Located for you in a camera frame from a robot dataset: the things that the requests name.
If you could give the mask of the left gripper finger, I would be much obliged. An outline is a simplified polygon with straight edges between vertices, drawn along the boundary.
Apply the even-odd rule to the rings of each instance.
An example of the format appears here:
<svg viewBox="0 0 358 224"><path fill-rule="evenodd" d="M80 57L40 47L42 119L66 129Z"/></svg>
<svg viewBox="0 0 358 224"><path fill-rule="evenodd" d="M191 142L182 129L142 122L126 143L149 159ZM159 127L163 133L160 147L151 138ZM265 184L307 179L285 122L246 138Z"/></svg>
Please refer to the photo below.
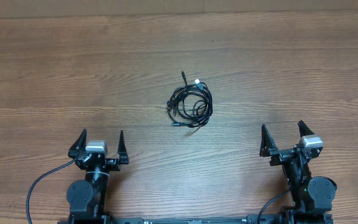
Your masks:
<svg viewBox="0 0 358 224"><path fill-rule="evenodd" d="M126 150L126 145L124 142L123 130L120 131L117 153L118 153L120 159L127 159L127 150Z"/></svg>
<svg viewBox="0 0 358 224"><path fill-rule="evenodd" d="M78 152L78 151L83 150L86 146L86 136L87 136L87 130L84 129L84 130L82 130L78 139L69 148L69 151L70 152Z"/></svg>

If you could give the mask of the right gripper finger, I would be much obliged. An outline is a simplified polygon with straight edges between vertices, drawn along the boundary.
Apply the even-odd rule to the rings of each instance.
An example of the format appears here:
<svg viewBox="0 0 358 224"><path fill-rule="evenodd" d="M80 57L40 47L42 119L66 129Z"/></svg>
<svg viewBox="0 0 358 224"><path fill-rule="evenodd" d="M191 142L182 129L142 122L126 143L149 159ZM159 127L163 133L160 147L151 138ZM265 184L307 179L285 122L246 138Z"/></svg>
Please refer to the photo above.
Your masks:
<svg viewBox="0 0 358 224"><path fill-rule="evenodd" d="M260 144L261 151L275 151L277 149L273 137L270 135L265 124L261 128L262 139Z"/></svg>
<svg viewBox="0 0 358 224"><path fill-rule="evenodd" d="M305 124L305 122L303 120L300 120L298 122L298 127L299 127L299 132L300 132L301 137L314 135L314 132L312 132L312 130Z"/></svg>

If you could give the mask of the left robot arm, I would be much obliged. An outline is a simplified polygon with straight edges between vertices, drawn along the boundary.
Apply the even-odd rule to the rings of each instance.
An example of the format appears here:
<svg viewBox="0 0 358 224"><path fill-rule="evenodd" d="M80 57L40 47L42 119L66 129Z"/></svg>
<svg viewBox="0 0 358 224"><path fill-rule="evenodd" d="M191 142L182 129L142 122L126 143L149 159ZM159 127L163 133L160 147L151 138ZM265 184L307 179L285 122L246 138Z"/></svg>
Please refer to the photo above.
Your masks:
<svg viewBox="0 0 358 224"><path fill-rule="evenodd" d="M109 173L120 171L129 163L124 133L120 132L117 158L107 158L107 144L104 140L86 140L83 130L68 150L68 157L81 170L85 178L74 181L67 189L70 204L68 223L116 223L115 218L105 211L109 185Z"/></svg>

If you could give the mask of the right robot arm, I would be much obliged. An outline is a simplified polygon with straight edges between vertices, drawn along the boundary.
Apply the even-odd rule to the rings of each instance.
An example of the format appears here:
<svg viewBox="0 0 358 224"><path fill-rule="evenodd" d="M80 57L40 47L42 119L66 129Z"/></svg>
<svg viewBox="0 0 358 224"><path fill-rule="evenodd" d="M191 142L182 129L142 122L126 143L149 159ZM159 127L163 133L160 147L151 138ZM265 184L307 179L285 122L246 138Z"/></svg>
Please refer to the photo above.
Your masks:
<svg viewBox="0 0 358 224"><path fill-rule="evenodd" d="M323 140L298 122L300 141L289 149L279 149L265 124L261 127L259 156L269 157L271 166L281 166L288 183L288 189L270 199L257 215L256 223L332 223L328 213L332 210L337 184L328 177L315 176L308 163L317 158L323 150ZM264 215L265 209L290 194L293 205L282 207L276 215Z"/></svg>

